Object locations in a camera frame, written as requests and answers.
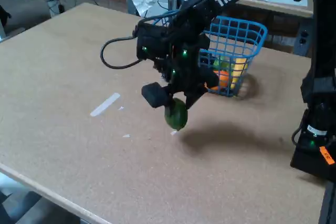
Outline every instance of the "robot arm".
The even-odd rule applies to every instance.
[[[165,106],[166,120],[171,126],[171,118],[177,116],[174,128],[179,130],[186,124],[187,110],[207,92],[204,83],[210,88],[218,85],[218,76],[212,70],[198,66],[199,50],[209,48],[209,38],[202,32],[227,6],[237,1],[185,1],[177,13],[139,21],[132,37],[107,42],[101,58],[106,63],[102,52],[108,43],[137,37],[138,61],[128,66],[146,59],[154,62],[154,68],[168,85],[148,84],[142,87],[142,95],[153,108]],[[333,182],[336,182],[336,164],[332,158],[336,157],[335,13],[334,0],[314,0],[314,52],[311,68],[301,86],[307,109],[293,133],[296,150],[291,162],[297,169]],[[171,19],[168,27],[146,23],[161,18]],[[184,92],[185,104],[173,98],[178,92]]]

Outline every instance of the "metal frame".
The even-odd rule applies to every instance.
[[[47,3],[48,3],[51,18],[60,14],[59,8],[58,8],[59,0],[49,0]]]
[[[6,38],[5,30],[0,22],[0,41],[2,41],[4,38]]]
[[[7,212],[6,209],[3,206],[3,203],[0,202],[1,224],[14,224],[14,223],[16,223],[40,199],[41,199],[40,195],[38,195],[37,193],[35,193],[33,191],[30,191],[24,197],[22,202],[15,209],[13,209],[13,211],[11,211],[11,212]]]
[[[7,199],[7,196],[4,195],[0,190],[0,204],[2,204],[2,202],[4,202],[6,199]]]
[[[296,36],[296,41],[293,47],[293,54],[307,56],[312,43],[313,34],[313,19],[303,18],[300,22],[300,27]]]
[[[336,223],[336,184],[328,182],[325,187],[319,224]]]

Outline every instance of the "gray floor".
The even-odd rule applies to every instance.
[[[100,6],[127,12],[125,4],[107,0],[96,1]],[[66,10],[84,2],[93,3],[92,0],[60,0],[60,2]],[[50,18],[46,0],[0,0],[0,5],[12,15],[5,26],[6,33],[22,27],[29,29]]]
[[[16,219],[18,203],[22,203],[27,196],[26,192],[11,194],[3,206],[9,216]],[[41,198],[17,222],[17,224],[79,224],[80,220],[51,201]]]

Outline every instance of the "wooden table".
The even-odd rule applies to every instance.
[[[83,4],[1,44],[1,172],[92,223],[317,223],[324,186],[289,166],[310,60],[262,49],[249,92],[203,96],[171,135],[141,96],[152,63],[98,56],[137,20]],[[130,63],[135,41],[106,55]]]
[[[308,0],[308,6],[298,6],[289,4],[279,4],[264,0],[239,0],[237,2],[241,5],[260,8],[264,10],[271,10],[273,12],[294,15],[303,18],[311,18],[313,16],[313,1]]]

